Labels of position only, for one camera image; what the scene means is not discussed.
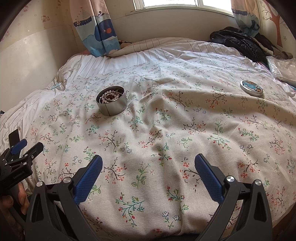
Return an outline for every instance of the window pane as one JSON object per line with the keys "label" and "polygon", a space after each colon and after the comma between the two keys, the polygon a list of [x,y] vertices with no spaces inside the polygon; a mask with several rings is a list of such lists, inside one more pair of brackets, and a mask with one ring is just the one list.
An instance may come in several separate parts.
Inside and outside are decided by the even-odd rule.
{"label": "window pane", "polygon": [[156,5],[166,5],[166,4],[196,5],[195,0],[144,0],[144,6],[156,6]]}
{"label": "window pane", "polygon": [[204,6],[220,8],[229,12],[231,10],[231,0],[202,0]]}

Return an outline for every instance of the plastic bag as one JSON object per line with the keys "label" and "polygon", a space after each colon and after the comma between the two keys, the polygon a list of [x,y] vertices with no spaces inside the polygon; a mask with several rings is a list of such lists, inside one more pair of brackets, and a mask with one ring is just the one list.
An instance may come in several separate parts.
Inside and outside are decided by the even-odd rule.
{"label": "plastic bag", "polygon": [[296,87],[296,58],[287,60],[279,60],[272,56],[266,58],[274,78]]}

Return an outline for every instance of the metal bolt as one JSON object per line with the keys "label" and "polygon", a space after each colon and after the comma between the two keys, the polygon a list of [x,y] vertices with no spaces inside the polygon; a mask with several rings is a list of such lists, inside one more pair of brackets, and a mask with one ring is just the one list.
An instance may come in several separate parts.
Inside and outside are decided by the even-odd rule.
{"label": "metal bolt", "polygon": [[260,185],[262,184],[262,182],[261,182],[260,180],[255,180],[255,184],[256,184],[257,186],[260,186]]}
{"label": "metal bolt", "polygon": [[233,176],[227,176],[226,180],[229,181],[230,183],[234,182],[234,177]]}
{"label": "metal bolt", "polygon": [[42,185],[43,185],[43,182],[42,181],[39,181],[39,182],[36,183],[36,186],[37,187],[41,187]]}
{"label": "metal bolt", "polygon": [[71,182],[71,178],[70,178],[70,177],[65,177],[65,178],[63,179],[63,182],[64,182],[64,183],[69,183],[69,182]]}

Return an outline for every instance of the black puffer jacket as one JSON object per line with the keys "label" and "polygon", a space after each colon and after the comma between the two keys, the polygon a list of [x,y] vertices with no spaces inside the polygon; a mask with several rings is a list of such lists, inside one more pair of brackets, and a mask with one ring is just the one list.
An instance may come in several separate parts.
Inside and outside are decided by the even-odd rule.
{"label": "black puffer jacket", "polygon": [[265,54],[258,43],[237,28],[226,27],[225,29],[212,32],[210,39],[212,43],[223,44],[237,49],[253,62],[267,64]]}

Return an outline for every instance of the blue textured pad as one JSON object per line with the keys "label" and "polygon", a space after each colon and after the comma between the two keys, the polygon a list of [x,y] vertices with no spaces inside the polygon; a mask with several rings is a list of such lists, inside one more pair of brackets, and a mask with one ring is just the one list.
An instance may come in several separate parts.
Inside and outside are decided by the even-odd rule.
{"label": "blue textured pad", "polygon": [[23,148],[27,146],[28,142],[26,139],[22,139],[19,143],[15,144],[14,147],[11,149],[11,154],[15,155],[19,153]]}
{"label": "blue textured pad", "polygon": [[86,170],[74,189],[74,202],[77,205],[87,199],[87,196],[89,195],[91,188],[102,171],[102,168],[103,160],[100,156],[92,159],[92,164]]}
{"label": "blue textured pad", "polygon": [[195,157],[195,169],[212,200],[221,204],[224,201],[222,185],[200,155]]}

